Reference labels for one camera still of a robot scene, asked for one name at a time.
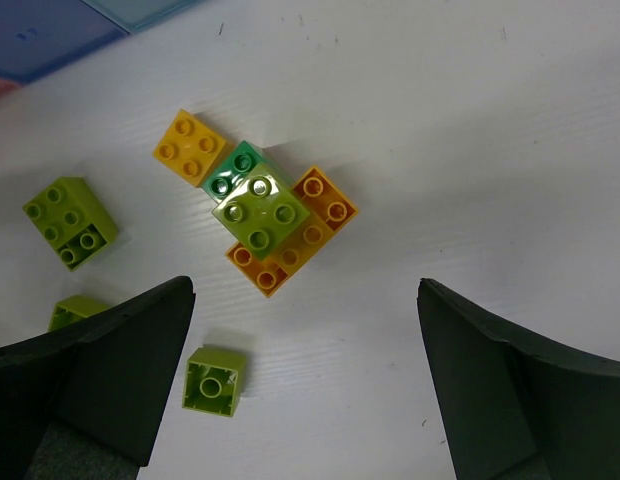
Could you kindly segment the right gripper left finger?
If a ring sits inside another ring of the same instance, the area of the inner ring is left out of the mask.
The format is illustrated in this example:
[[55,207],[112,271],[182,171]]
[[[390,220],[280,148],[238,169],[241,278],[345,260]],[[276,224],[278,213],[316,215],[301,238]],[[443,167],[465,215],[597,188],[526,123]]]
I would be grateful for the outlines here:
[[195,305],[177,276],[0,347],[0,479],[135,479],[148,465]]

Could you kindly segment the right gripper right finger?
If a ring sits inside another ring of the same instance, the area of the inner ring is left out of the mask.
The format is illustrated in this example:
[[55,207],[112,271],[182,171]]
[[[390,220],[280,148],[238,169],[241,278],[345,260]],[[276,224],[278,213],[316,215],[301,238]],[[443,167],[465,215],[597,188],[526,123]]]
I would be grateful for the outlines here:
[[620,362],[499,317],[434,279],[417,310],[459,479],[620,479]]

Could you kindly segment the lime square lego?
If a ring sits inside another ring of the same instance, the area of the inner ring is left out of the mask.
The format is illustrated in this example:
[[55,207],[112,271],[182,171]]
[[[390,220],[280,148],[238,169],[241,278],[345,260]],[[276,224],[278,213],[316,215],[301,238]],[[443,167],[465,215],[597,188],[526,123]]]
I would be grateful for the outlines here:
[[233,417],[247,375],[244,352],[214,345],[198,348],[187,360],[182,407]]

